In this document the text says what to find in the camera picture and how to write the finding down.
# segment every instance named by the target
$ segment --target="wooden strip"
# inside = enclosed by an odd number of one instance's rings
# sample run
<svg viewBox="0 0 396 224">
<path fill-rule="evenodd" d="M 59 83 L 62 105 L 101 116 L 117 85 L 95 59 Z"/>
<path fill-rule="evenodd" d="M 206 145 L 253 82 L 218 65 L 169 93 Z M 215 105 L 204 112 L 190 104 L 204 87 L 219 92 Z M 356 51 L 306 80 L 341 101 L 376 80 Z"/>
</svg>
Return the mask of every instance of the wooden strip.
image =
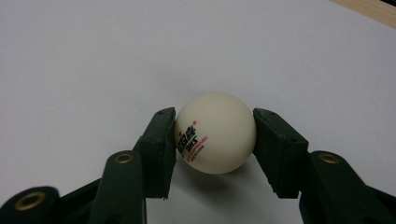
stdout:
<svg viewBox="0 0 396 224">
<path fill-rule="evenodd" d="M 333 0 L 396 29 L 396 7 L 380 0 Z"/>
</svg>

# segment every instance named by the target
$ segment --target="black mechanical arm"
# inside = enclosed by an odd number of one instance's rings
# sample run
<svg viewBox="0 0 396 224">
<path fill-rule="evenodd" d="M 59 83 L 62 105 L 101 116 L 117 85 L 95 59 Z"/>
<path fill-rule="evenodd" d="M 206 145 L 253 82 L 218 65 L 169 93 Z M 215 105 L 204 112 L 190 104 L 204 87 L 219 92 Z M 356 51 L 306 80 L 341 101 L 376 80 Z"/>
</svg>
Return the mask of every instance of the black mechanical arm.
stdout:
<svg viewBox="0 0 396 224">
<path fill-rule="evenodd" d="M 110 156 L 101 179 L 63 197 L 27 189 L 0 209 L 1 224 L 146 223 L 146 198 L 167 198 L 176 163 L 173 107 L 155 113 L 133 150 Z M 396 198 L 366 186 L 342 157 L 308 153 L 278 114 L 255 108 L 253 151 L 279 198 L 300 197 L 304 224 L 396 224 Z"/>
</svg>

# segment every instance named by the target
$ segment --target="ball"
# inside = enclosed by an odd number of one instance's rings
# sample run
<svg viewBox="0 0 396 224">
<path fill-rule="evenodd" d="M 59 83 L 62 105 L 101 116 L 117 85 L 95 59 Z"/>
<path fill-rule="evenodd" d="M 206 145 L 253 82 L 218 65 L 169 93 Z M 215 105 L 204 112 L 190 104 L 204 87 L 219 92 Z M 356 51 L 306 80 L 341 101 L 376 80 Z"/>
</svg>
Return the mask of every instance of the ball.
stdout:
<svg viewBox="0 0 396 224">
<path fill-rule="evenodd" d="M 201 172 L 219 175 L 241 166 L 256 143 L 250 109 L 225 92 L 207 92 L 177 114 L 175 142 L 184 161 Z"/>
</svg>

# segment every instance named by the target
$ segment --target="gold rivet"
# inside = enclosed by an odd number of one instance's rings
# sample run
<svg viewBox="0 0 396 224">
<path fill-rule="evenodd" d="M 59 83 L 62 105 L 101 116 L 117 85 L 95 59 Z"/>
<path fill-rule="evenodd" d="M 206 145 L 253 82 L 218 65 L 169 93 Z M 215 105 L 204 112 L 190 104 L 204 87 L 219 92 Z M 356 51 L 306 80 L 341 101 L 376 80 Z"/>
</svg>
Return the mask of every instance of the gold rivet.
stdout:
<svg viewBox="0 0 396 224">
<path fill-rule="evenodd" d="M 326 161 L 327 163 L 331 163 L 331 164 L 336 164 L 338 162 L 340 162 L 340 160 L 338 160 L 338 158 L 336 158 L 334 155 L 329 154 L 329 153 L 321 153 L 319 154 L 319 158 L 323 161 Z"/>
<path fill-rule="evenodd" d="M 42 191 L 35 191 L 32 193 L 29 193 L 22 198 L 20 198 L 16 203 L 15 203 L 15 209 L 18 211 L 24 211 L 28 210 L 31 208 L 34 208 L 41 204 L 44 199 L 46 198 L 46 194 Z"/>
<path fill-rule="evenodd" d="M 116 163 L 124 164 L 134 159 L 134 156 L 129 153 L 122 153 L 116 157 Z"/>
</svg>

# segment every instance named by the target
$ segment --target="ping pong ball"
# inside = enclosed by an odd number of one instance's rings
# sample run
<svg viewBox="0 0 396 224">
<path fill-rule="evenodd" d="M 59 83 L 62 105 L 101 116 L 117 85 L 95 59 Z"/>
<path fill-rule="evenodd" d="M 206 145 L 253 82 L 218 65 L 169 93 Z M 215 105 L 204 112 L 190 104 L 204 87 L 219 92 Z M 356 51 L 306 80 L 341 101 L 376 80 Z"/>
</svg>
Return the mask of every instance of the ping pong ball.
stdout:
<svg viewBox="0 0 396 224">
<path fill-rule="evenodd" d="M 225 92 L 208 92 L 187 102 L 175 122 L 175 142 L 184 161 L 201 172 L 219 175 L 241 166 L 256 143 L 249 108 Z"/>
</svg>

